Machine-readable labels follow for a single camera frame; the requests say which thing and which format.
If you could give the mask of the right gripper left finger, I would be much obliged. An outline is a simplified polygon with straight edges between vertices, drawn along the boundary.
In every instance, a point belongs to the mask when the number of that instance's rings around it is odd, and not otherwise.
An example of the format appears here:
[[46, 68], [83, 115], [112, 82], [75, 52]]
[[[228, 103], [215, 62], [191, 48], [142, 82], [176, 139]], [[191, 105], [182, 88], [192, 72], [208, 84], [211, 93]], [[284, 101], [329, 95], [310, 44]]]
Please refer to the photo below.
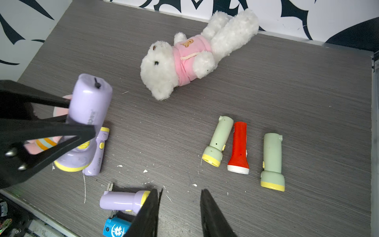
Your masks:
[[162, 190], [153, 189], [124, 237], [157, 237]]

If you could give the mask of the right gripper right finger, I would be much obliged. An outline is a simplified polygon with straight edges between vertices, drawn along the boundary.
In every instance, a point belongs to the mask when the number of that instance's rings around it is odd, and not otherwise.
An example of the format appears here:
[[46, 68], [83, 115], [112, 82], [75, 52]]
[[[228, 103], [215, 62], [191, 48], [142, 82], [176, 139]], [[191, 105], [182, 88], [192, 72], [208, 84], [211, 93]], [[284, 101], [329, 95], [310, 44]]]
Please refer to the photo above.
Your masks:
[[200, 211], [204, 237], [237, 237], [207, 189], [201, 191]]

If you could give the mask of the purple flashlight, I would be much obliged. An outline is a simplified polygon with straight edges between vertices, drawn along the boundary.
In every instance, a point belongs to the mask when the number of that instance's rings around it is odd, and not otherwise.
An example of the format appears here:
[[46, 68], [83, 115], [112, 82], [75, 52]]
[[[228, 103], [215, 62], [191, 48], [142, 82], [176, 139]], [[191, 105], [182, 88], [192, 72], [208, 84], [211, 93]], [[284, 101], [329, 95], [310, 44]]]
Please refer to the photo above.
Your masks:
[[96, 152], [96, 138], [103, 127], [112, 94], [113, 88], [104, 79], [89, 74], [79, 75], [66, 123], [93, 125], [95, 136], [57, 159], [54, 164], [60, 170], [77, 172], [90, 165]]
[[105, 142], [109, 137], [109, 132], [109, 128], [101, 127], [96, 138], [96, 152], [94, 158], [90, 165], [83, 170], [83, 174], [85, 176], [97, 176], [100, 173], [104, 156]]

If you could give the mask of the green flashlight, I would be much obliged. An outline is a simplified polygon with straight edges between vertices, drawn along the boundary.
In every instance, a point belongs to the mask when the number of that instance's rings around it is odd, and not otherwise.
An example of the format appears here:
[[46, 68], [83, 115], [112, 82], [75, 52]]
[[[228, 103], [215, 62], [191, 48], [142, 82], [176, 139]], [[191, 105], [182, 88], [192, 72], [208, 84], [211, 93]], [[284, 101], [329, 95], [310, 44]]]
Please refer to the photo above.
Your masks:
[[282, 174], [282, 140], [277, 133], [264, 135], [263, 171], [261, 186], [277, 191], [285, 191], [285, 178]]
[[213, 133], [209, 146], [203, 152], [202, 159], [215, 166], [219, 167], [223, 158], [227, 140], [230, 136], [234, 121], [227, 116], [220, 116], [216, 129]]

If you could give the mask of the purple flashlight sideways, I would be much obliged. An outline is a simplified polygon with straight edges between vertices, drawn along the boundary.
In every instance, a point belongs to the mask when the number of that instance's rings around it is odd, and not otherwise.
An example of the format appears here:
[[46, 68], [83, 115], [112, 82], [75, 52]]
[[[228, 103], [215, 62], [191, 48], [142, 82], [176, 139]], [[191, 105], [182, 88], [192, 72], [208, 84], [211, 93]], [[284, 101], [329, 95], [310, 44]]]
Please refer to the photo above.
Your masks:
[[107, 185], [107, 189], [100, 198], [100, 207], [105, 210], [129, 211], [137, 214], [148, 198], [150, 191], [138, 191], [136, 193], [115, 192], [113, 183]]

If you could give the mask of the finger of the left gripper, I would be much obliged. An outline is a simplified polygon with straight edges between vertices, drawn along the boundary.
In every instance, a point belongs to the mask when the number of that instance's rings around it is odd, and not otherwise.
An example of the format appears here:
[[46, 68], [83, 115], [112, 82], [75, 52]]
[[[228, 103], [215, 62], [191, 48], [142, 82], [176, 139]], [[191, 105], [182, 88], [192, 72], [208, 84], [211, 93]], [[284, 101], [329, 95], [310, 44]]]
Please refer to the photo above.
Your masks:
[[1, 118], [35, 119], [33, 103], [68, 108], [70, 101], [11, 80], [1, 80]]
[[27, 181], [95, 135], [93, 125], [65, 118], [1, 119], [1, 188]]

